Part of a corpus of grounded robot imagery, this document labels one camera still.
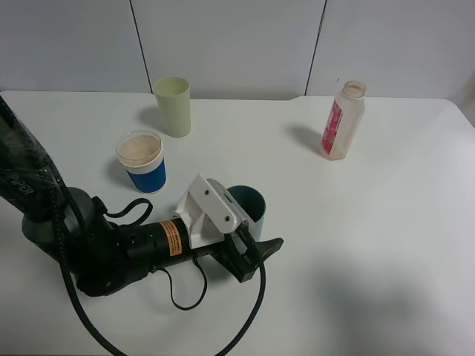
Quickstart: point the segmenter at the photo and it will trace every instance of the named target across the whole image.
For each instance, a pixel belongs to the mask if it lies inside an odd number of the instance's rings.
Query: green plastic cup
[[[190,83],[184,78],[166,76],[154,83],[153,91],[163,113],[168,135],[188,135],[191,130]]]

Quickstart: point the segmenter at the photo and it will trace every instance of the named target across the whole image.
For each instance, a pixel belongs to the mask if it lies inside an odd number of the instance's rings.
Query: white wall
[[[334,94],[348,79],[370,96],[468,93],[474,15],[474,0],[329,0],[307,93]]]
[[[1,0],[0,90],[149,91],[128,0]]]
[[[195,98],[304,95],[324,0],[134,0],[151,81]]]

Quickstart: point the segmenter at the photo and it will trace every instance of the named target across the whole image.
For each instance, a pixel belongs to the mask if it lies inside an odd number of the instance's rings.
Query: orange label
[[[162,221],[161,226],[165,230],[166,238],[168,239],[168,247],[170,248],[170,256],[181,254],[181,239],[177,226],[171,221]]]

